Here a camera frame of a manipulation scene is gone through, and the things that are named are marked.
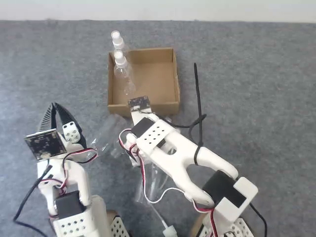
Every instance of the black cable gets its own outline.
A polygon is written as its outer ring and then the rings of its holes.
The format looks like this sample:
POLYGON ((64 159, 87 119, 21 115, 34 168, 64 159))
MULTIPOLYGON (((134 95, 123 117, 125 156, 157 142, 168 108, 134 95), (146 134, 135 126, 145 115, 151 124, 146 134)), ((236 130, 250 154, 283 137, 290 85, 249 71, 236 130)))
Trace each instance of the black cable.
POLYGON ((252 203, 249 204, 251 208, 256 212, 256 214, 260 217, 260 219, 263 221, 263 224, 265 225, 265 235, 264 237, 267 237, 268 234, 268 225, 266 219, 260 214, 260 212, 253 206, 252 203))
MULTIPOLYGON (((169 125, 173 126, 173 127, 177 127, 177 128, 190 128, 191 126, 195 126, 197 124, 199 124, 200 119, 196 119, 192 124, 190 125, 178 125, 178 124, 174 124, 172 122, 169 122, 168 120, 166 120, 164 117, 157 115, 161 120, 165 121, 166 123, 168 123, 169 125)), ((206 118, 206 114, 202 115, 202 120, 204 120, 206 118)))
MULTIPOLYGON (((205 118, 206 118, 206 114, 203 114, 203 115, 202 115, 202 121, 203 121, 205 118)), ((193 139, 193 137, 192 137, 192 130, 193 130, 193 128, 195 127, 195 125, 199 124, 199 121, 200 121, 199 118, 196 119, 196 120, 190 125, 190 127, 189 127, 189 139, 190 139, 192 142, 194 142, 194 143, 196 143, 196 142, 194 141, 194 139, 193 139)))
POLYGON ((30 190, 28 191, 28 193, 25 195, 24 199, 22 200, 21 204, 20 204, 20 207, 18 209, 18 211, 16 212, 15 216, 13 217, 13 222, 15 224, 18 224, 20 226, 24 226, 24 227, 27 227, 27 228, 30 228, 34 231, 36 231, 37 233, 39 233, 40 235, 42 235, 43 237, 47 237, 46 234, 44 234, 41 230, 39 230, 38 228, 32 226, 32 225, 29 225, 29 224, 26 224, 24 222, 21 222, 21 221, 18 221, 17 219, 19 218, 21 212, 22 212, 22 209, 25 205, 25 203, 27 202, 27 200, 29 199, 30 195, 32 194, 32 192, 34 191, 34 189, 39 185, 39 183, 41 182, 41 180, 44 178, 44 176, 50 171, 50 169, 52 168, 51 165, 48 165, 46 170, 44 171, 44 173, 41 175, 40 178, 38 178, 35 183, 32 185, 32 187, 30 188, 30 190))
POLYGON ((197 107, 198 107, 198 120, 199 120, 199 139, 197 144, 197 150, 194 154, 194 164, 198 165, 197 157, 200 148, 203 146, 203 132, 202 132, 202 108, 201 108, 201 95, 199 93, 199 84, 198 84, 198 68, 197 64, 194 63, 194 76, 196 78, 196 91, 197 91, 197 107))
POLYGON ((234 232, 234 231, 227 231, 226 233, 224 233, 224 237, 227 237, 227 235, 226 235, 226 234, 228 234, 228 233, 233 234, 233 236, 234 236, 234 237, 236 237, 236 235, 235 235, 235 232, 234 232))

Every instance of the clear plastic bottle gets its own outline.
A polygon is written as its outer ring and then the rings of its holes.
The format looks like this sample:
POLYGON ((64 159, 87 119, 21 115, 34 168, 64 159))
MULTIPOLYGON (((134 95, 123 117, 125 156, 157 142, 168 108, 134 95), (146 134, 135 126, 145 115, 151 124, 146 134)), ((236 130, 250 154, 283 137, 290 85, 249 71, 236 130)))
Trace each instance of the clear plastic bottle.
POLYGON ((114 46, 114 51, 120 50, 123 52, 124 56, 127 58, 128 61, 130 61, 130 48, 128 45, 124 42, 122 36, 120 35, 119 31, 112 31, 111 33, 112 37, 112 43, 114 46))
POLYGON ((123 52, 120 50, 116 50, 114 52, 114 58, 115 77, 120 80, 120 84, 123 85, 125 95, 132 97, 136 91, 132 66, 128 63, 126 57, 123 55, 123 52))

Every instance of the circuit board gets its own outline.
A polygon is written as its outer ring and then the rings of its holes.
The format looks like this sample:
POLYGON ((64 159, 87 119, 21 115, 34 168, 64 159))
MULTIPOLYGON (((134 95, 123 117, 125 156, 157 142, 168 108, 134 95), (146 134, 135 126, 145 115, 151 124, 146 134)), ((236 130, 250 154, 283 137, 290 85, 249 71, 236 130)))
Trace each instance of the circuit board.
POLYGON ((28 135, 24 138, 37 160, 66 153, 56 129, 28 135))

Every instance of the white connector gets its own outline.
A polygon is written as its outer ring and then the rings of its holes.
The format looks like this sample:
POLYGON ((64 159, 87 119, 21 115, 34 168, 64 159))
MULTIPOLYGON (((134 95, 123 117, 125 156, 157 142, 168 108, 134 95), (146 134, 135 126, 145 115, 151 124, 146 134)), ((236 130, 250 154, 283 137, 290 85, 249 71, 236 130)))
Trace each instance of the white connector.
POLYGON ((73 121, 63 125, 63 132, 67 142, 74 144, 80 140, 79 130, 73 121))
POLYGON ((167 227, 162 233, 165 237, 178 237, 176 229, 173 226, 167 227))

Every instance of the white robotic arm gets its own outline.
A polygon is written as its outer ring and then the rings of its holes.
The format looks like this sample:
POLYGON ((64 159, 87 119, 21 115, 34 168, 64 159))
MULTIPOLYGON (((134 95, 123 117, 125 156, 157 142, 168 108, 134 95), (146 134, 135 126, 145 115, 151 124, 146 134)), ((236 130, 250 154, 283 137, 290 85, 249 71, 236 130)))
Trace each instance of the white robotic arm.
POLYGON ((126 146, 136 144, 133 149, 139 149, 139 156, 168 174, 189 201, 215 206, 217 233, 227 232, 258 193, 258 188, 244 177, 237 179, 238 171, 234 166, 206 147, 200 148, 196 162, 213 169, 215 174, 203 189, 194 184, 186 169, 195 164, 198 146, 151 113, 149 102, 144 103, 143 100, 147 98, 136 98, 130 102, 134 127, 126 137, 126 146), (170 154, 164 147, 175 152, 170 154))

